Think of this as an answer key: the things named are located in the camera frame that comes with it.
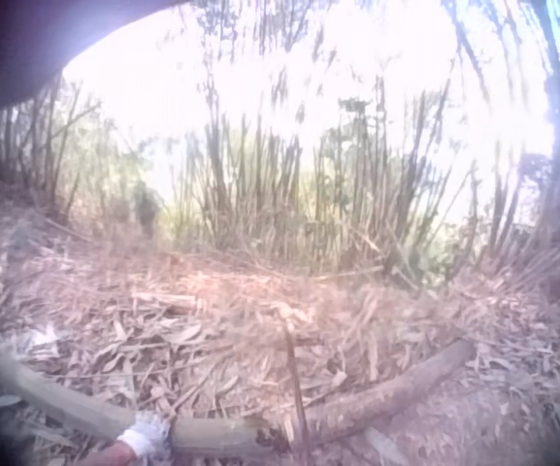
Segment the fallen bamboo pole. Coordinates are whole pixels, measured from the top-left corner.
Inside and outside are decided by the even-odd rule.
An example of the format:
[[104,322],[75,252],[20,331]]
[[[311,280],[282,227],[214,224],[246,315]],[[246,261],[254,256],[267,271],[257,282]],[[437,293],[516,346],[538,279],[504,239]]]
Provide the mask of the fallen bamboo pole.
[[[375,417],[395,416],[425,397],[474,357],[459,340],[396,379],[307,410],[310,441],[320,445],[363,430]],[[53,383],[0,348],[0,383],[62,424],[89,435],[115,439],[135,413]],[[297,441],[295,416],[273,419],[178,418],[172,424],[173,451],[215,457],[257,457],[281,453]]]

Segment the foliage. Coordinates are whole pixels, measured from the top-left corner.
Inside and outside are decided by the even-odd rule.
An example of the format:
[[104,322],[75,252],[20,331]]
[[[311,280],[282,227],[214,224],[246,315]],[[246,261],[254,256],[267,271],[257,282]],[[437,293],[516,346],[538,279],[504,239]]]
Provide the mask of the foliage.
[[[129,142],[77,85],[59,78],[0,114],[0,177],[39,190],[64,219],[99,219],[104,229],[136,214],[154,241],[210,243],[312,272],[376,266],[416,287],[452,280],[468,265],[513,270],[520,283],[538,262],[553,268],[560,260],[552,250],[560,245],[560,2],[442,2],[454,38],[446,76],[407,91],[394,79],[407,44],[378,56],[368,73],[350,68],[358,91],[326,107],[336,122],[311,144],[313,101],[329,101],[325,76],[346,68],[330,39],[336,8],[344,7],[198,4],[181,20],[203,52],[202,133]],[[377,17],[383,9],[410,12],[411,2],[360,8]],[[291,61],[302,55],[308,70]],[[503,103],[533,112],[537,77],[528,57],[543,63],[552,153],[495,133],[481,159],[467,132],[494,124]],[[268,81],[251,95],[258,114],[235,115],[222,76],[248,60],[265,64]],[[158,156],[169,160],[167,196],[148,183]],[[151,215],[140,215],[142,198]]]

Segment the bright sky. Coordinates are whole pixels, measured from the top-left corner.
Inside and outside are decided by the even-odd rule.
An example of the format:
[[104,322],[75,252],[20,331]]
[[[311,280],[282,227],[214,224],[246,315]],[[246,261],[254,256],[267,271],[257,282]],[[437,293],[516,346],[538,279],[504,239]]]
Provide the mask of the bright sky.
[[[185,16],[192,8],[181,7]],[[480,22],[478,16],[463,19],[468,28],[473,26],[470,40],[482,48],[484,56],[502,55],[492,34],[477,32],[481,27],[492,26]],[[140,20],[75,59],[65,70],[66,76],[83,79],[85,88],[103,100],[107,114],[126,132],[131,128],[136,138],[181,137],[189,130],[199,132],[208,119],[205,99],[197,90],[197,83],[205,76],[200,31],[194,21],[187,22],[186,32],[180,31],[181,27],[181,17],[174,12]],[[166,42],[170,31],[172,40]],[[222,109],[236,125],[243,113],[255,117],[262,109],[263,118],[280,134],[298,132],[305,153],[309,153],[309,148],[317,146],[322,131],[338,124],[338,98],[373,98],[370,89],[384,69],[386,89],[394,89],[386,104],[391,119],[397,120],[390,126],[390,136],[401,144],[406,96],[419,95],[424,88],[441,88],[455,53],[456,37],[439,2],[387,1],[385,10],[377,15],[358,9],[353,1],[341,0],[325,18],[325,48],[337,50],[336,63],[327,73],[321,71],[321,65],[313,65],[309,45],[295,47],[290,55],[276,53],[265,59],[246,56],[236,64],[218,66],[214,77]],[[459,127],[458,137],[467,144],[461,165],[468,166],[473,156],[492,160],[493,141],[498,135],[506,144],[518,148],[524,144],[527,150],[550,153],[552,129],[544,118],[544,72],[538,53],[532,52],[531,47],[525,49],[528,110],[519,102],[511,102],[506,69],[493,62],[484,67],[484,73],[492,83],[501,85],[490,86],[494,109],[490,115],[469,63],[464,64],[470,89],[465,111],[470,125]],[[399,58],[385,64],[390,56]],[[268,99],[262,107],[260,99],[270,87],[269,77],[277,75],[284,63],[288,69],[288,110],[274,115]],[[362,83],[351,76],[351,69]],[[320,83],[324,97],[315,94]],[[306,120],[299,127],[294,115],[304,101]],[[441,157],[443,164],[449,163],[445,154]],[[160,156],[155,160],[153,180],[164,192],[169,186],[166,163]]]

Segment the white glove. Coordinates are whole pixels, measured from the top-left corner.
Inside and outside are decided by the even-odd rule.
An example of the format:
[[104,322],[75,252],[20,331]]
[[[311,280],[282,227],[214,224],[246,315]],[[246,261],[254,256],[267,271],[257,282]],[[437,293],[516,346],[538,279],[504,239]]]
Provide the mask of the white glove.
[[117,439],[128,445],[138,458],[150,454],[164,455],[169,452],[169,430],[170,424],[159,415],[141,412],[136,414],[135,423]]

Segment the forest floor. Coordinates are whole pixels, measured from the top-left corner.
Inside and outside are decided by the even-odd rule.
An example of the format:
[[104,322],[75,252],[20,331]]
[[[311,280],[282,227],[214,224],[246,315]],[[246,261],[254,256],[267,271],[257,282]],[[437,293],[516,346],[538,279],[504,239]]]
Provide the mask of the forest floor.
[[[45,377],[132,410],[294,412],[280,320],[295,341],[304,405],[391,380],[458,338],[475,344],[476,358],[452,379],[317,449],[316,464],[557,464],[555,311],[477,273],[417,295],[366,276],[307,278],[226,253],[91,240],[0,202],[0,342],[14,342]],[[32,433],[34,464],[68,464],[105,445],[27,405],[14,416]]]

